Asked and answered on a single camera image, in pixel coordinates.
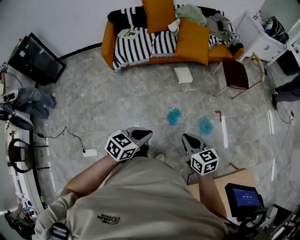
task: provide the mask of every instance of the sofa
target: sofa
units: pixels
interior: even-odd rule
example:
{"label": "sofa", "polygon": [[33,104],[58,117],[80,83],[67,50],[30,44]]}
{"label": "sofa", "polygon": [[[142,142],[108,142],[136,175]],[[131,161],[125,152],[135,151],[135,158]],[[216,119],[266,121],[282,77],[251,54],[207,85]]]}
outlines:
{"label": "sofa", "polygon": [[[102,41],[102,49],[101,54],[104,60],[106,61],[107,65],[114,70],[113,62],[114,62],[114,52],[116,47],[116,29],[114,24],[111,21],[107,21],[105,33]],[[239,49],[235,50],[235,53],[232,54],[226,45],[216,45],[213,47],[212,50],[209,51],[208,61],[209,62],[222,62],[222,58],[230,58],[233,60],[238,59],[244,52],[244,49],[240,47]],[[187,58],[179,58],[176,56],[171,57],[150,57],[150,60],[144,63],[135,64],[137,65],[144,65],[144,64],[156,64],[156,63],[171,63],[171,62],[192,62],[193,60]]]}

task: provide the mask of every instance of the shirt sleeve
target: shirt sleeve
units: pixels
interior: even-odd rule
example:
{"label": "shirt sleeve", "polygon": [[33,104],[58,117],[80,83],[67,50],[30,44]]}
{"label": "shirt sleeve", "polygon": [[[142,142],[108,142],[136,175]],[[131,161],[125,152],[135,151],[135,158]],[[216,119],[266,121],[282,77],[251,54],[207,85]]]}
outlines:
{"label": "shirt sleeve", "polygon": [[37,218],[35,235],[32,236],[32,239],[40,239],[43,230],[52,227],[53,223],[67,218],[67,210],[75,204],[77,199],[78,196],[75,193],[69,193],[54,201]]}

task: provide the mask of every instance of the black and white striped blanket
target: black and white striped blanket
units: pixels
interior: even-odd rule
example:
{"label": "black and white striped blanket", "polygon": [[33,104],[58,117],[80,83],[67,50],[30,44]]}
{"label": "black and white striped blanket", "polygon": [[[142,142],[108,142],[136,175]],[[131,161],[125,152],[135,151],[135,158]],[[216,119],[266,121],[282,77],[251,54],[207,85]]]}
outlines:
{"label": "black and white striped blanket", "polygon": [[[180,8],[183,5],[174,5],[174,8]],[[204,15],[213,15],[216,12],[224,15],[223,11],[214,10],[211,8],[200,7]],[[130,28],[139,30],[140,34],[134,40],[123,39],[116,37],[115,52],[113,57],[113,69],[115,72],[127,65],[136,65],[144,62],[148,62],[150,58],[154,57],[172,57],[176,52],[177,38],[170,31],[163,31],[159,33],[147,33],[147,26],[145,26],[145,17],[143,7],[130,7],[118,11],[111,12],[114,13],[113,19],[110,15],[108,19],[114,23],[115,28],[117,28],[116,34],[118,34],[120,29]],[[229,29],[231,34],[229,34],[229,43],[210,35],[209,38],[209,50],[214,46],[225,44],[231,45],[231,41],[234,38],[239,38],[235,33],[232,25],[230,24]]]}

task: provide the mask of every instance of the orange pillow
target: orange pillow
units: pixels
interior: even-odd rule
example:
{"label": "orange pillow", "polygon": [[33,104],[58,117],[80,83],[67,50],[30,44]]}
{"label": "orange pillow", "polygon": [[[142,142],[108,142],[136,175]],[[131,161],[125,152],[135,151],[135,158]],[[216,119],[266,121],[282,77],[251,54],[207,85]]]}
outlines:
{"label": "orange pillow", "polygon": [[173,0],[142,0],[147,16],[148,33],[168,31],[176,20]]}
{"label": "orange pillow", "polygon": [[210,29],[181,18],[175,57],[208,65]]}

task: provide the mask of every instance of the tile floor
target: tile floor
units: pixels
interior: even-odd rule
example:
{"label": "tile floor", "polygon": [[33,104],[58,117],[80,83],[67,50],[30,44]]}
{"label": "tile floor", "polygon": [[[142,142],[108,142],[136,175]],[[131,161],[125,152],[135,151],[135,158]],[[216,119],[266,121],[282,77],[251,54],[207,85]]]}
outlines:
{"label": "tile floor", "polygon": [[[56,92],[58,104],[48,120],[35,118],[35,131],[56,136],[67,126],[82,138],[86,149],[96,148],[98,156],[83,157],[78,139],[69,134],[49,139],[49,156],[46,149],[36,149],[39,165],[47,166],[50,162],[52,166],[53,179],[49,170],[38,172],[47,204],[52,203],[72,177],[106,155],[104,146],[111,133],[131,126],[151,129],[152,154],[164,152],[166,162],[187,180],[190,170],[185,163],[187,157],[181,135],[185,132],[199,134],[197,123],[204,117],[214,123],[214,132],[202,137],[220,157],[218,175],[233,171],[229,166],[232,162],[253,172],[265,205],[277,203],[294,210],[300,203],[300,185],[289,181],[293,141],[300,138],[297,119],[300,103],[278,104],[285,121],[289,120],[289,108],[295,113],[296,124],[289,127],[272,109],[267,78],[264,84],[231,100],[238,90],[212,96],[225,86],[222,69],[215,75],[210,73],[217,66],[215,63],[209,66],[198,63],[145,65],[114,73],[101,57],[101,48],[96,48],[66,59],[66,64],[67,68],[56,84],[40,87],[47,93]],[[183,66],[189,67],[194,81],[178,85],[173,68]],[[246,69],[252,85],[260,75],[259,68],[250,62]],[[286,76],[276,62],[267,70],[272,86],[294,78]],[[180,109],[182,117],[176,126],[170,126],[166,116],[175,108]],[[223,124],[219,122],[216,110],[222,112]],[[224,143],[224,125],[228,144]],[[37,137],[35,140],[38,143],[44,141]],[[271,181],[274,159],[277,163]]]}

